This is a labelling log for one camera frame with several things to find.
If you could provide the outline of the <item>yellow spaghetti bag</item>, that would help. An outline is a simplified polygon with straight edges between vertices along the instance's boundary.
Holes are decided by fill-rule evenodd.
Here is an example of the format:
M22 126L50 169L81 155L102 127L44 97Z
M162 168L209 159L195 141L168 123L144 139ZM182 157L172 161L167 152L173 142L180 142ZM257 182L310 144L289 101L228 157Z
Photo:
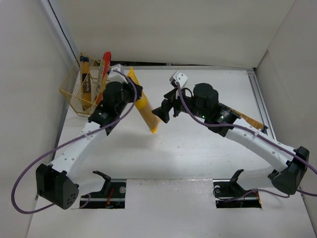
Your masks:
M148 126L150 132L155 134L157 132L160 119L152 113L153 107L145 95L144 90L142 90L140 99L136 101L135 107Z

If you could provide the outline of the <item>navy label spaghetti bag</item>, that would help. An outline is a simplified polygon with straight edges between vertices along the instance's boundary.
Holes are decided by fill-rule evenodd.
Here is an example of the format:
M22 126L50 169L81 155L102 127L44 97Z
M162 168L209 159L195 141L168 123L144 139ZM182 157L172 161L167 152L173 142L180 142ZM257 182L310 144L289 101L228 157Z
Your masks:
M91 80L89 58L80 56L81 76L82 76L82 108L86 111L91 106Z

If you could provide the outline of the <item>red spaghetti bag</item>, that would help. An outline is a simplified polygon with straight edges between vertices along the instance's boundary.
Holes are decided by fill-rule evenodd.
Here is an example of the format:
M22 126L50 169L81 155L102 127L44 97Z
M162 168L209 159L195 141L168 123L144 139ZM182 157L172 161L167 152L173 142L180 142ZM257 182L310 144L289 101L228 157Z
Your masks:
M98 77L98 83L97 83L97 96L95 99L96 105L99 104L103 98L103 90L106 86L107 70L110 66L110 62L111 62L111 52L108 51L104 53L100 63L99 77Z

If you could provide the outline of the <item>blue patterned spaghetti bag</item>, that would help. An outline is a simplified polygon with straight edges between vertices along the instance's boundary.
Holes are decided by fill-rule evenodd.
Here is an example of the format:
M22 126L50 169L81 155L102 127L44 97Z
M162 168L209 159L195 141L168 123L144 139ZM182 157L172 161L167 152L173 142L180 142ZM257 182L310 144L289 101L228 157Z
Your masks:
M239 117L241 119L244 119L250 126L256 128L256 129L260 129L262 133L266 134L268 127L266 125L264 125L262 122L259 122L259 121L255 120L255 119L253 119L253 118L251 118L251 117L249 117L249 116L247 116L247 115L245 115L245 114L243 114L243 113L241 113L241 112L239 112L239 111L237 111L237 110L235 110L227 105L223 105L223 106L229 108L231 111L238 114Z

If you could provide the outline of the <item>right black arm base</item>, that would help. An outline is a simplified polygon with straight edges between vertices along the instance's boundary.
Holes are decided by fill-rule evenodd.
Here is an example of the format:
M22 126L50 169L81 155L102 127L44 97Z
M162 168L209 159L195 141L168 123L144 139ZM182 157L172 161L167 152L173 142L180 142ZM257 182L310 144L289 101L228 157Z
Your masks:
M243 169L237 170L231 178L213 180L213 195L216 208L260 208L262 207L259 193L243 189L238 177Z

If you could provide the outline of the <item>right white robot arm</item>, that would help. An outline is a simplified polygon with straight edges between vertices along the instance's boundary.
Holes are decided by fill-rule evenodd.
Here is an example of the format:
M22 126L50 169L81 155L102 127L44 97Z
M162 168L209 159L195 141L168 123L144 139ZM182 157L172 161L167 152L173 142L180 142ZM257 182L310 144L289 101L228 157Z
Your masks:
M168 123L169 112L177 117L181 112L189 114L210 131L230 139L254 152L272 167L268 179L279 191L293 195L304 177L309 159L309 150L303 146L294 149L269 138L261 130L250 125L236 111L218 100L218 92L207 83L195 85L186 96L178 84L165 94L161 106L152 113Z

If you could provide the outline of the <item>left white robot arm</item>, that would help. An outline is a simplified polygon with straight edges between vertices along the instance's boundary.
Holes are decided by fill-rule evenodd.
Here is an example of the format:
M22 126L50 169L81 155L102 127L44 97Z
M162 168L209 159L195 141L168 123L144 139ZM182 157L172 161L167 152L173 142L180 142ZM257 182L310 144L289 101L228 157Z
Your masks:
M73 205L81 189L75 181L76 172L98 143L109 136L127 104L140 99L142 92L142 86L134 82L110 82L106 86L103 99L88 117L80 139L49 165L37 167L37 192L41 197L64 210Z

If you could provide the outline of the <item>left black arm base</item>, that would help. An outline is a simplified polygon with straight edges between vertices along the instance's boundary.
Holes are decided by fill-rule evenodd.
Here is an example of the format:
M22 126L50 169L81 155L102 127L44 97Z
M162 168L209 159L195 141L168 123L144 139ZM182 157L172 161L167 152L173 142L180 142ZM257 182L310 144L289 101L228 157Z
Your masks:
M126 179L112 179L100 171L93 171L103 179L102 187L80 198L79 209L124 209Z

